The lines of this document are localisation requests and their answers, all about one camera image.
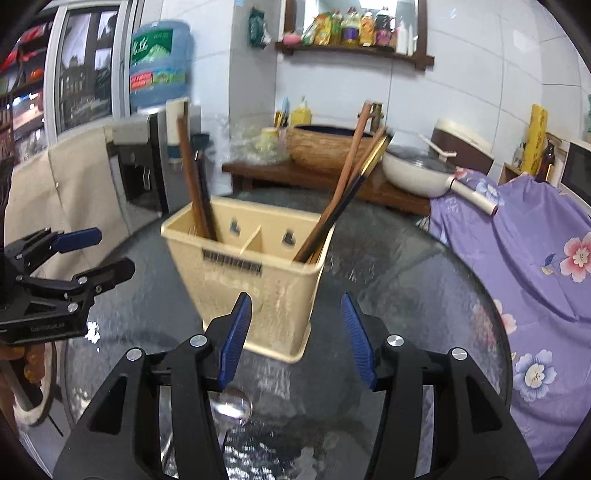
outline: beige plastic utensil holder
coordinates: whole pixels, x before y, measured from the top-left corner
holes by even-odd
[[[217,238],[196,236],[191,204],[163,223],[161,234],[203,328],[228,314],[240,292],[252,298],[245,348],[295,363],[310,336],[310,315],[332,238],[318,262],[292,262],[320,215],[299,210],[212,198]]]

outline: beige cloth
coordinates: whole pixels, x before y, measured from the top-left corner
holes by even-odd
[[[103,128],[60,142],[15,169],[5,222],[6,244],[51,227],[98,227],[102,242],[54,255],[35,276],[69,280],[98,266],[129,234],[111,178]]]

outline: red label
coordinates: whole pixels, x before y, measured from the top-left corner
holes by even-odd
[[[140,88],[149,87],[152,85],[153,77],[154,74],[152,72],[143,72],[133,75],[129,79],[129,89],[133,92],[135,90],[139,90]]]

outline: hand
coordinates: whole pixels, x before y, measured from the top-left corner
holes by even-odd
[[[18,360],[23,356],[27,359],[24,374],[32,384],[39,383],[45,376],[45,345],[32,345],[25,347],[0,346],[0,360]],[[18,432],[17,422],[14,418],[14,395],[8,386],[6,379],[0,373],[0,410],[6,418],[14,433]]]

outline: round table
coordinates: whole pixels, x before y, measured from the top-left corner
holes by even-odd
[[[329,197],[304,190],[242,192],[237,198],[320,213]],[[160,223],[139,231],[109,260],[128,256],[132,280],[96,299],[90,332],[72,339],[63,388],[73,421],[131,347],[176,347],[203,331],[174,266]],[[391,333],[436,352],[465,348],[510,403],[511,355],[496,308],[474,273],[450,250],[392,211],[353,202],[339,219],[311,317],[303,359],[285,364],[244,350],[232,386],[252,401],[250,421],[228,431],[230,478],[362,479],[384,393],[361,383],[340,316],[350,292]],[[433,396],[425,387],[417,473],[430,464]],[[161,444],[170,441],[170,392],[161,392]],[[173,460],[167,473],[175,472]]]

